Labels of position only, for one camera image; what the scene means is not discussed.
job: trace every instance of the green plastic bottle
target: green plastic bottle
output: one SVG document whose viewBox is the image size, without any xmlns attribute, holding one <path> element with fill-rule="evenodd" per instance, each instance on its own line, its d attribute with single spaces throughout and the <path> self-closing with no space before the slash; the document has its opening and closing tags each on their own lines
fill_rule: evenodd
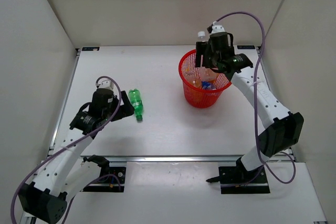
<svg viewBox="0 0 336 224">
<path fill-rule="evenodd" d="M 130 90 L 128 92 L 128 97 L 134 107 L 134 114 L 135 114 L 136 120 L 138 122 L 142 122 L 143 105 L 142 105 L 142 101 L 140 97 L 140 91 L 137 89 Z"/>
</svg>

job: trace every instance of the plastic bottle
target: plastic bottle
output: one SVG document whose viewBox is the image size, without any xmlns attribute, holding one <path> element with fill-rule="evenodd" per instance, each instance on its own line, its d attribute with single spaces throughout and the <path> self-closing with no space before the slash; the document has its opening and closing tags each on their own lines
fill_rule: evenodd
<svg viewBox="0 0 336 224">
<path fill-rule="evenodd" d="M 199 68 L 199 75 L 201 77 L 201 81 L 207 81 L 211 83 L 215 83 L 217 77 L 219 76 L 218 73 L 215 73 L 210 68 L 200 67 Z"/>
<path fill-rule="evenodd" d="M 193 72 L 185 72 L 183 76 L 192 86 L 199 89 L 202 88 L 202 82 L 200 78 L 198 78 Z"/>
<path fill-rule="evenodd" d="M 216 86 L 211 82 L 202 81 L 202 89 L 205 90 L 216 90 Z"/>
<path fill-rule="evenodd" d="M 141 101 L 140 91 L 137 89 L 130 90 L 128 92 L 128 97 L 134 107 L 134 114 L 135 114 L 136 120 L 138 122 L 142 122 L 143 105 Z"/>
</svg>

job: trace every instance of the blue object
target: blue object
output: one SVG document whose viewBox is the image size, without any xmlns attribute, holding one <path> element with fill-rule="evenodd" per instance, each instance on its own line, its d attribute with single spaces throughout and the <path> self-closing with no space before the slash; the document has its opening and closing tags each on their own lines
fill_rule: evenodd
<svg viewBox="0 0 336 224">
<path fill-rule="evenodd" d="M 216 86 L 213 85 L 210 82 L 202 81 L 202 89 L 205 89 L 205 90 L 214 90 L 214 89 L 216 89 Z"/>
</svg>

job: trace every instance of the wire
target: wire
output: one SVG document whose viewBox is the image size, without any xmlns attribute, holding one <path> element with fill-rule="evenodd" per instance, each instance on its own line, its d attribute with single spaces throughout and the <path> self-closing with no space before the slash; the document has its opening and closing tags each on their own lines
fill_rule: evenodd
<svg viewBox="0 0 336 224">
<path fill-rule="evenodd" d="M 257 60 L 257 63 L 256 63 L 256 66 L 255 66 L 255 69 L 254 69 L 254 76 L 253 76 L 253 87 L 254 87 L 254 132 L 255 132 L 255 138 L 256 138 L 256 146 L 257 146 L 257 153 L 258 153 L 258 157 L 259 157 L 259 160 L 260 162 L 265 165 L 268 170 L 270 171 L 270 173 L 274 176 L 274 178 L 276 178 L 279 182 L 283 183 L 283 184 L 289 184 L 291 183 L 294 178 L 295 178 L 295 175 L 296 175 L 296 167 L 295 167 L 295 162 L 294 160 L 291 158 L 290 155 L 288 155 L 287 153 L 285 152 L 282 152 L 284 153 L 286 156 L 288 156 L 293 164 L 293 167 L 294 167 L 294 171 L 293 171 L 293 176 L 292 178 L 285 182 L 285 181 L 282 181 L 271 169 L 270 167 L 268 166 L 268 164 L 262 159 L 261 157 L 261 154 L 260 154 L 260 144 L 259 144 L 259 139 L 258 139 L 258 97 L 257 97 L 257 73 L 258 73 L 258 67 L 260 65 L 260 62 L 261 62 L 261 58 L 262 56 L 264 55 L 264 51 L 265 51 L 265 40 L 266 40 L 266 35 L 265 35 L 265 29 L 264 29 L 264 26 L 262 25 L 262 22 L 261 20 L 255 16 L 254 14 L 252 13 L 249 13 L 249 12 L 244 12 L 244 11 L 239 11 L 239 12 L 233 12 L 233 13 L 228 13 L 222 17 L 220 17 L 219 19 L 217 19 L 216 21 L 219 22 L 221 21 L 223 18 L 226 18 L 228 16 L 231 16 L 231 15 L 235 15 L 235 14 L 244 14 L 244 15 L 247 15 L 247 16 L 250 16 L 252 17 L 256 22 L 258 22 L 259 26 L 260 26 L 260 29 L 261 29 L 261 36 L 262 36 L 262 42 L 261 42 L 261 48 L 260 48 L 260 56 L 258 57 L 258 60 Z"/>
<path fill-rule="evenodd" d="M 108 179 L 109 179 L 109 177 L 106 177 L 106 179 L 104 179 L 103 181 L 98 181 L 98 182 L 99 182 L 99 183 L 104 183 L 104 182 L 106 182 Z"/>
<path fill-rule="evenodd" d="M 118 89 L 118 93 L 119 93 L 119 102 L 117 104 L 116 110 L 112 113 L 112 115 L 110 116 L 110 118 L 108 120 L 106 120 L 106 122 L 104 122 L 100 127 L 98 127 L 97 129 L 95 129 L 94 131 L 91 131 L 89 134 L 81 137 L 80 139 L 72 142 L 71 144 L 67 145 L 66 148 L 70 148 L 72 146 L 74 146 L 75 144 L 78 144 L 79 142 L 83 141 L 84 139 L 86 139 L 89 136 L 93 136 L 96 135 L 99 131 L 101 131 L 109 122 L 111 122 L 111 120 L 114 118 L 114 116 L 116 115 L 116 113 L 119 110 L 120 104 L 121 104 L 121 90 L 119 85 L 116 83 L 116 81 L 114 81 L 111 77 L 108 76 L 101 76 L 96 80 L 96 83 L 98 83 L 99 80 L 106 78 L 109 79 L 110 81 L 112 81 L 114 83 L 114 85 L 117 87 Z M 64 151 L 66 151 L 66 148 L 62 148 L 60 149 L 58 152 L 52 154 L 51 156 L 47 157 L 42 163 L 40 163 L 39 165 L 37 165 L 23 180 L 22 182 L 19 184 L 19 186 L 17 187 L 17 189 L 14 192 L 13 195 L 13 199 L 12 199 L 12 203 L 11 203 L 11 213 L 10 213 L 10 218 L 12 220 L 13 224 L 17 224 L 16 219 L 15 219 L 15 201 L 16 198 L 19 194 L 20 189 L 22 188 L 22 186 L 27 182 L 27 180 L 33 175 L 35 174 L 41 167 L 43 167 L 45 164 L 47 164 L 50 160 L 54 159 L 55 157 L 57 157 L 58 155 L 60 155 L 61 153 L 63 153 Z"/>
<path fill-rule="evenodd" d="M 101 177 L 99 177 L 99 178 L 97 178 L 97 179 L 91 181 L 87 186 L 89 186 L 89 185 L 91 185 L 91 184 L 94 184 L 94 183 L 96 183 L 96 182 L 99 182 L 102 178 L 105 178 L 105 177 L 106 177 L 106 178 L 109 178 L 109 177 L 115 178 L 116 181 L 117 181 L 117 183 L 118 183 L 118 185 L 119 185 L 119 191 L 121 191 L 120 181 L 119 181 L 119 179 L 117 178 L 117 176 L 114 175 L 114 174 L 106 174 L 106 175 L 103 175 L 103 176 L 101 176 Z M 75 196 L 74 196 L 74 197 L 71 199 L 71 201 L 69 202 L 68 209 L 67 209 L 67 211 L 66 211 L 66 213 L 65 213 L 65 215 L 64 215 L 62 224 L 64 224 L 64 223 L 66 222 L 67 218 L 68 218 L 68 215 L 69 215 L 69 212 L 70 212 L 70 208 L 71 208 L 71 205 L 72 205 L 72 202 L 73 202 L 74 198 L 75 198 Z"/>
</svg>

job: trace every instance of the white bottle cap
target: white bottle cap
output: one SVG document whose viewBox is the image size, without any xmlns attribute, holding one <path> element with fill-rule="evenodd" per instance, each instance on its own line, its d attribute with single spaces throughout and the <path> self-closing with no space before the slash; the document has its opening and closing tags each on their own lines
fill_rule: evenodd
<svg viewBox="0 0 336 224">
<path fill-rule="evenodd" d="M 204 38 L 205 37 L 205 32 L 204 31 L 199 31 L 197 35 L 198 35 L 199 38 Z"/>
</svg>

